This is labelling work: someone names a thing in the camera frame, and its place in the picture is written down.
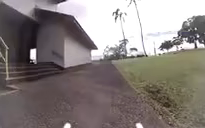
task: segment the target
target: sky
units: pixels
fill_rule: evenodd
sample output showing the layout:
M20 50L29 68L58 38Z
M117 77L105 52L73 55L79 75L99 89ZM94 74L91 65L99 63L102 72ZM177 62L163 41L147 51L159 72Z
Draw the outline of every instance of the sky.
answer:
M76 17L81 26L97 45L92 56L100 56L107 45L118 44L123 39L120 23L115 23L112 13L120 8L125 17L124 30L129 39L128 48L142 51L140 26L135 7L127 0L69 0L58 5L58 11ZM153 54L162 41L172 39L176 34L147 36L148 33L178 31L183 21L193 15L205 15L205 0L138 0L139 14L148 54Z

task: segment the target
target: white building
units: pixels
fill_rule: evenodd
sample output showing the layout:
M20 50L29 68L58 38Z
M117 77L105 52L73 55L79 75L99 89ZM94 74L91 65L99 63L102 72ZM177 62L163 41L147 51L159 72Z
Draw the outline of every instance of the white building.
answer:
M29 63L35 48L37 63L64 68L91 63L97 47L73 16L56 12L64 1L0 0L0 37L9 47L9 63Z

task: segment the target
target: green grass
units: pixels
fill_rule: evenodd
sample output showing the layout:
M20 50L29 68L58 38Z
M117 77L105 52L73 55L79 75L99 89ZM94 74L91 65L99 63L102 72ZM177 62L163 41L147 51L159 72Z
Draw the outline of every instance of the green grass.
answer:
M205 127L205 49L114 64L138 92L187 127Z

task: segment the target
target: concrete steps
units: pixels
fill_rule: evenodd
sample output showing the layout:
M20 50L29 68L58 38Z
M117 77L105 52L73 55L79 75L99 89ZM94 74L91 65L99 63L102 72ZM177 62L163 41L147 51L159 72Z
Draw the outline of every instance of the concrete steps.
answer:
M9 78L6 78L6 66L5 64L0 64L0 75L5 78L7 85L34 81L62 72L63 68L54 63L10 64Z

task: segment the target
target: metal railing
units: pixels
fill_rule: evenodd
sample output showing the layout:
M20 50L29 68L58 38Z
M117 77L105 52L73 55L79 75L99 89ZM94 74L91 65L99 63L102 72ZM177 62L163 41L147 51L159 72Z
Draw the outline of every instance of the metal railing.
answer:
M5 49L5 55L2 54L1 52L1 44ZM2 37L0 37L0 58L2 58L2 60L4 61L4 63L6 64L6 78L9 78L9 62L8 62L8 51L9 51L9 47L6 45L5 41L2 39Z

